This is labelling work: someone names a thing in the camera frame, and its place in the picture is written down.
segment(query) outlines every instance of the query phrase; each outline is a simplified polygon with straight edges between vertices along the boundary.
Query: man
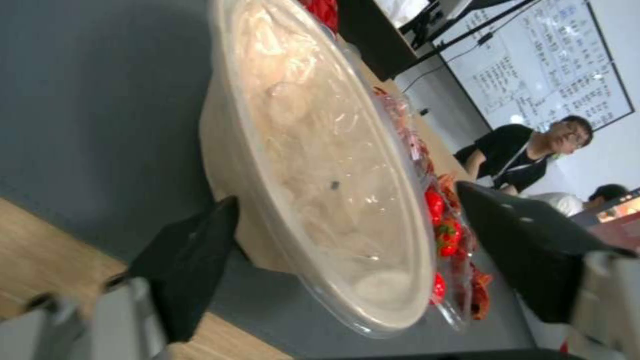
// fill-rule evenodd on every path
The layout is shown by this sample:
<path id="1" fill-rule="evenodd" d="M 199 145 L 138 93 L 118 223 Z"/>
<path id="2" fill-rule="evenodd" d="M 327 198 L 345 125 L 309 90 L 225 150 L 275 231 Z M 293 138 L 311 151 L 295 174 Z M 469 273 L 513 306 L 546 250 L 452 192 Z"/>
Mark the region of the man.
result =
<path id="1" fill-rule="evenodd" d="M 599 187 L 596 192 L 589 197 L 589 201 L 587 202 L 583 202 L 575 195 L 569 193 L 544 193 L 530 196 L 528 199 L 546 202 L 566 217 L 572 217 L 577 213 L 582 213 L 584 210 L 595 208 L 614 199 L 619 199 L 628 193 L 629 190 L 622 185 L 609 184 Z"/>
<path id="2" fill-rule="evenodd" d="M 593 140 L 593 128 L 578 116 L 569 116 L 539 133 L 523 125 L 506 125 L 456 154 L 472 179 L 518 195 L 547 173 L 547 160 L 570 155 Z"/>

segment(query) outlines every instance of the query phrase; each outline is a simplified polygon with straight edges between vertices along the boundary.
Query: whiteboard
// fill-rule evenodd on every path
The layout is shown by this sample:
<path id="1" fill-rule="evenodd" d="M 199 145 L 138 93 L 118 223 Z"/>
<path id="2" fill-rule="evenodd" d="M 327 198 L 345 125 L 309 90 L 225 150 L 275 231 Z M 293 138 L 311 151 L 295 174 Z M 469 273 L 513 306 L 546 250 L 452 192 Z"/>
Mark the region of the whiteboard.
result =
<path id="1" fill-rule="evenodd" d="M 471 12 L 435 43 L 451 41 L 521 1 Z M 442 53 L 487 123 L 546 131 L 567 115 L 579 115 L 597 130 L 633 113 L 590 5 L 541 0 L 529 6 Z M 488 43 L 455 58 L 509 20 Z"/>

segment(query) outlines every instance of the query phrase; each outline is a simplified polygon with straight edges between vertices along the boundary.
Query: clear plastic lid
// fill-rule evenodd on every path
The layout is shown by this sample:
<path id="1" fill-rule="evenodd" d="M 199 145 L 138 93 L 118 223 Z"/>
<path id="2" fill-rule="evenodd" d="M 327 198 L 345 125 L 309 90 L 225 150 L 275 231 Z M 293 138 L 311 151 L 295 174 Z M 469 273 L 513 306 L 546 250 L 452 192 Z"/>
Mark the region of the clear plastic lid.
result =
<path id="1" fill-rule="evenodd" d="M 372 337 L 413 325 L 435 276 L 433 230 L 390 122 L 296 2 L 212 6 L 246 145 L 238 166 L 271 235 L 347 325 Z"/>

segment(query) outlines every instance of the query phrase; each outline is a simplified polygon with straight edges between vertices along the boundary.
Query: lanyard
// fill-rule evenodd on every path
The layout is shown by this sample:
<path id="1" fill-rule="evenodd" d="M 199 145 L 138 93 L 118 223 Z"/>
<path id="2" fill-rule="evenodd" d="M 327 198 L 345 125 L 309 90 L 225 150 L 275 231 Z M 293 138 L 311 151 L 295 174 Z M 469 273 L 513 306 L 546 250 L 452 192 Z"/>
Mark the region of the lanyard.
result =
<path id="1" fill-rule="evenodd" d="M 507 165 L 504 166 L 504 168 L 502 168 L 502 170 L 500 170 L 500 172 L 496 175 L 492 177 L 493 182 L 495 183 L 498 179 L 500 179 L 500 176 L 508 173 L 508 172 L 514 172 L 514 171 L 519 171 L 519 170 L 523 170 L 529 167 L 532 167 L 533 165 L 537 165 L 539 164 L 542 160 L 545 159 L 545 157 L 542 157 L 538 160 L 536 160 L 535 163 L 533 164 L 525 164 L 525 165 L 520 165 L 517 166 L 515 168 L 509 168 L 511 166 L 511 164 L 513 164 L 514 161 L 516 161 L 516 159 L 522 155 L 526 150 L 527 150 L 527 146 L 529 146 L 529 144 L 531 143 L 531 140 L 529 140 L 527 143 L 524 144 L 524 146 L 522 147 L 522 149 L 520 149 L 520 151 L 518 151 L 512 158 L 511 160 L 509 160 L 509 162 L 507 162 Z"/>

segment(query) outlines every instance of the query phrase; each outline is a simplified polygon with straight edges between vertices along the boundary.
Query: gray table surface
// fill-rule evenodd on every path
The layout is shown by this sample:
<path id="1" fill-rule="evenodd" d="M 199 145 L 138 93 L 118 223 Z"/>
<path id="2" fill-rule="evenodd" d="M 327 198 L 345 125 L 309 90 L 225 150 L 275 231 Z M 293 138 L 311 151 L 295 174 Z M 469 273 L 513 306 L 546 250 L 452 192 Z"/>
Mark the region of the gray table surface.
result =
<path id="1" fill-rule="evenodd" d="M 212 201 L 197 137 L 210 52 L 203 0 L 5 1 L 0 196 L 133 259 L 163 225 Z M 492 310 L 462 335 L 430 311 L 397 338 L 363 338 L 297 278 L 240 253 L 211 310 L 296 357 L 532 347 L 513 292 L 488 257 L 475 261 L 496 275 Z"/>

